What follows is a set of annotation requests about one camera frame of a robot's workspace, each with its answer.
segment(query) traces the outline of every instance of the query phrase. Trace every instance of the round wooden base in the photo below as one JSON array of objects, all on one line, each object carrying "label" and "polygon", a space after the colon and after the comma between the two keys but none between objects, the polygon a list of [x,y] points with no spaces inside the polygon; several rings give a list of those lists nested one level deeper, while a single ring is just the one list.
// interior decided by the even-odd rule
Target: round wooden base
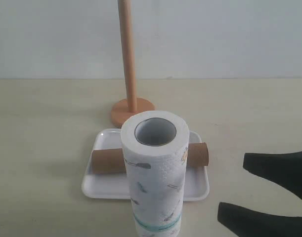
[{"label": "round wooden base", "polygon": [[111,122],[115,127],[121,128],[122,124],[131,116],[136,115],[138,113],[148,111],[148,110],[154,110],[154,105],[145,99],[137,98],[137,112],[136,113],[130,113],[128,108],[128,102],[127,99],[123,99],[112,107],[110,117]]}]

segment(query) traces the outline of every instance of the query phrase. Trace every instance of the table surface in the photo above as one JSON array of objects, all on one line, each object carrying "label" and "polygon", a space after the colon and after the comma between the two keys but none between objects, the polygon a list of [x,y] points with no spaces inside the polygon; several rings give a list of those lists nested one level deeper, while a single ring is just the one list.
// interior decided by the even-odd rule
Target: table surface
[{"label": "table surface", "polygon": [[[184,204],[180,237],[235,237],[217,221],[220,201],[302,216],[302,200],[242,168],[246,152],[302,151],[302,79],[140,80],[138,94],[208,144],[210,194]],[[129,201],[81,191],[124,97],[124,80],[0,80],[0,237],[136,236]]]}]

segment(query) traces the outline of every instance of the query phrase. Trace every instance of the cardboard tube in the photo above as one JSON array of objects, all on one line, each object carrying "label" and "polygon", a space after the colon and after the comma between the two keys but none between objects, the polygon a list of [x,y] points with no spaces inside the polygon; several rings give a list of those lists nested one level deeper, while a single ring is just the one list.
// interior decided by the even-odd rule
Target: cardboard tube
[{"label": "cardboard tube", "polygon": [[[187,166],[202,167],[209,163],[206,143],[190,143]],[[122,149],[94,150],[91,154],[91,169],[94,174],[125,173]]]}]

